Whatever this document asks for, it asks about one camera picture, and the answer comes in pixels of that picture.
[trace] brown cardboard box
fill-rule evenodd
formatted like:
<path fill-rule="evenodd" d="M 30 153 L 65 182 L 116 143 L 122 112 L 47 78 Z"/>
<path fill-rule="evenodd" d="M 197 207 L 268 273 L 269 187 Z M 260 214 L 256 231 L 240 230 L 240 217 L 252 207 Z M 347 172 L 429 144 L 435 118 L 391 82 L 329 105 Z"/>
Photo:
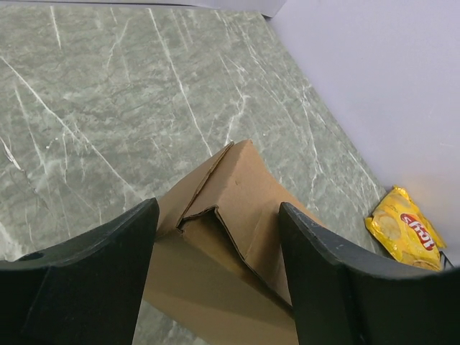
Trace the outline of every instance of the brown cardboard box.
<path fill-rule="evenodd" d="M 296 345 L 281 202 L 315 219 L 251 141 L 229 144 L 161 200 L 144 299 L 212 345 Z"/>

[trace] white wall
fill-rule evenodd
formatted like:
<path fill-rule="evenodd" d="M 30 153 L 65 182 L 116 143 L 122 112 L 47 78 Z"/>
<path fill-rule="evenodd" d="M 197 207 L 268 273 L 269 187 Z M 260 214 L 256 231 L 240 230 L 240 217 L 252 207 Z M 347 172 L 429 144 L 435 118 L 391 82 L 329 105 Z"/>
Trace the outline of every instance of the white wall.
<path fill-rule="evenodd" d="M 460 1 L 287 0 L 271 24 L 383 185 L 460 245 Z"/>

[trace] yellow snack bag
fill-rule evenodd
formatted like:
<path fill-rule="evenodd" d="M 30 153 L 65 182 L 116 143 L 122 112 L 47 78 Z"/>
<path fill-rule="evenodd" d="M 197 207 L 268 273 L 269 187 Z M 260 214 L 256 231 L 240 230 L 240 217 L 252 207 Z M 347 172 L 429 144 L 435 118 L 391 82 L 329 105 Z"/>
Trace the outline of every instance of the yellow snack bag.
<path fill-rule="evenodd" d="M 365 222 L 369 232 L 397 261 L 441 270 L 438 247 L 446 244 L 404 188 L 395 186 Z"/>

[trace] red label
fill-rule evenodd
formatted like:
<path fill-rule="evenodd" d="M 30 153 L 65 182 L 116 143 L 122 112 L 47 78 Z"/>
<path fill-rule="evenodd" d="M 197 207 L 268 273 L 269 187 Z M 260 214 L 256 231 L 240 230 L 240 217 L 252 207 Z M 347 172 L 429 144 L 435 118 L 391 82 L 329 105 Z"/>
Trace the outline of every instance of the red label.
<path fill-rule="evenodd" d="M 433 250 L 434 248 L 434 241 L 431 238 L 428 231 L 426 231 L 425 227 L 421 222 L 417 220 L 416 217 L 403 213 L 401 214 L 401 220 L 404 221 L 418 236 L 420 243 L 425 247 L 426 250 Z"/>

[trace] chip bag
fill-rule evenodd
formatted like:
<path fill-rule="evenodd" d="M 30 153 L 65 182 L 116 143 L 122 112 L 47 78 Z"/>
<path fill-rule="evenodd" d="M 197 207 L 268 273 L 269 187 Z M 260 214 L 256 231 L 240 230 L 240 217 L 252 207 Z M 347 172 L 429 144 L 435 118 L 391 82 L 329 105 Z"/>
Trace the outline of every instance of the chip bag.
<path fill-rule="evenodd" d="M 369 232 L 398 262 L 441 270 L 438 248 L 446 244 L 404 188 L 395 186 L 365 222 Z"/>

